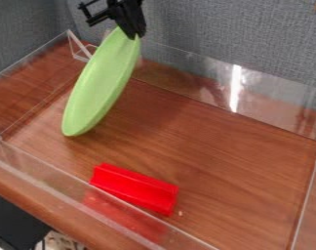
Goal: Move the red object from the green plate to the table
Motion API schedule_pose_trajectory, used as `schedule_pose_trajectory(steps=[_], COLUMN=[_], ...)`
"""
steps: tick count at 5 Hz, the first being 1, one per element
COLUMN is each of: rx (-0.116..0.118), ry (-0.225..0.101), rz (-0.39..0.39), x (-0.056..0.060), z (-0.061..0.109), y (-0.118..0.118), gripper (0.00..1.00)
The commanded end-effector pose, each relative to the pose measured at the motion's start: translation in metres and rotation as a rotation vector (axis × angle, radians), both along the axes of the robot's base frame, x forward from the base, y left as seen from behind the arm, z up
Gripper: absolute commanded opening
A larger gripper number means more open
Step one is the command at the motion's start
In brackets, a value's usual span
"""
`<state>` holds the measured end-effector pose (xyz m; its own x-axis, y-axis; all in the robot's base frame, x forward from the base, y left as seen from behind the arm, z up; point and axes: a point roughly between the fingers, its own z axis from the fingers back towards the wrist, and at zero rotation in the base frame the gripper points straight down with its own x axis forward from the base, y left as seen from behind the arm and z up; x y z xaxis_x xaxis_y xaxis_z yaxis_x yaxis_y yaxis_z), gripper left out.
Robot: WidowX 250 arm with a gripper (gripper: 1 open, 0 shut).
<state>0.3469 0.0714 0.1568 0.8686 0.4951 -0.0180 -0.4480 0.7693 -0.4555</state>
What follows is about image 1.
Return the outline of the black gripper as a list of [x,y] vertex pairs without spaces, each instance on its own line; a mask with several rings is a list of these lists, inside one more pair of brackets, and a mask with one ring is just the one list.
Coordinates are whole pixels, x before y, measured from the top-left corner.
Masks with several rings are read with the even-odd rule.
[[108,7],[93,14],[89,11],[89,6],[98,1],[80,2],[78,9],[86,17],[86,23],[94,26],[110,19],[118,24],[130,40],[134,40],[136,34],[142,37],[146,33],[146,20],[142,11],[144,0],[106,0]]

